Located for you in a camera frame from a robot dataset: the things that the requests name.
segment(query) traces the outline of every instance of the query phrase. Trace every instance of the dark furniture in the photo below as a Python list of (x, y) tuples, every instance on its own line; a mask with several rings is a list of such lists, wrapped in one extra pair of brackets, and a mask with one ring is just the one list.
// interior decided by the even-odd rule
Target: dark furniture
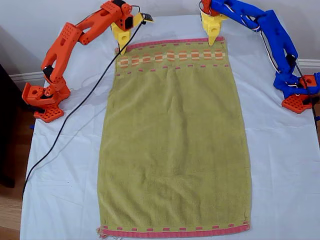
[(14, 128), (17, 108), (26, 108), (27, 105), (21, 98), (21, 91), (11, 80), (4, 68), (0, 64), (0, 184), (8, 188), (15, 186), (15, 180), (8, 177), (4, 171), (4, 166), (10, 165), (7, 159), (7, 148)]

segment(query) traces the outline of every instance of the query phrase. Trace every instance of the towel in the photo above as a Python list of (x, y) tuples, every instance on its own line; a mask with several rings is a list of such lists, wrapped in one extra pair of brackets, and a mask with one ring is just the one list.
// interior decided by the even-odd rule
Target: towel
[(99, 155), (101, 237), (250, 228), (251, 173), (226, 40), (131, 45), (116, 62)]

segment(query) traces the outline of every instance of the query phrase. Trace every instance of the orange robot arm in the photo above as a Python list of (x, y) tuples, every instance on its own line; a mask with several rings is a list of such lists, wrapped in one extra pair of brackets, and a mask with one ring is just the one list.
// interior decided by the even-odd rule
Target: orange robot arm
[(63, 74), (73, 48), (77, 42), (87, 45), (102, 34), (112, 23), (127, 31), (133, 27), (132, 6), (122, 0), (110, 0), (101, 5), (100, 10), (73, 25), (67, 22), (58, 38), (48, 50), (41, 69), (49, 86), (31, 86), (27, 83), (24, 87), (22, 98), (32, 106), (43, 109), (36, 111), (35, 118), (40, 118), (49, 123), (64, 115), (59, 108), (59, 103), (68, 98), (70, 90), (66, 85)]

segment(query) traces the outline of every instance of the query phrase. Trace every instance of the orange robot base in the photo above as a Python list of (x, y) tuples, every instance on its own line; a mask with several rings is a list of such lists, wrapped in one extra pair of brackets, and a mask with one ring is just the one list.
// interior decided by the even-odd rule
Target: orange robot base
[(26, 83), (22, 93), (22, 98), (27, 104), (43, 109), (43, 112), (35, 111), (33, 116), (45, 123), (50, 123), (64, 115), (64, 111), (59, 108), (59, 103), (70, 96), (67, 86), (51, 97), (46, 97), (45, 93), (49, 90), (50, 87), (31, 86), (30, 83)]
[[(306, 84), (308, 87), (316, 87), (317, 82), (315, 76), (313, 75), (305, 75), (304, 76)], [(306, 88), (306, 85), (302, 78), (300, 78), (300, 83)], [(282, 102), (282, 106), (286, 109), (289, 109), (297, 114), (301, 114), (303, 111), (312, 108), (312, 103), (304, 104), (303, 102), (309, 98), (308, 95), (291, 95), (290, 97), (286, 98)]]

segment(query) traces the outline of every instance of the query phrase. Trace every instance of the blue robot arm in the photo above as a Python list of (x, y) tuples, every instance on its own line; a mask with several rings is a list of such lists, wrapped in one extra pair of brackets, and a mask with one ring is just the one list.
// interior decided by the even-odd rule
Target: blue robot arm
[(211, 8), (237, 21), (254, 32), (263, 32), (266, 36), (272, 56), (277, 64), (274, 86), (283, 91), (284, 98), (294, 94), (316, 94), (320, 91), (320, 77), (315, 74), (317, 86), (297, 87), (299, 77), (294, 76), (298, 52), (277, 15), (273, 10), (261, 9), (238, 0), (212, 0)]

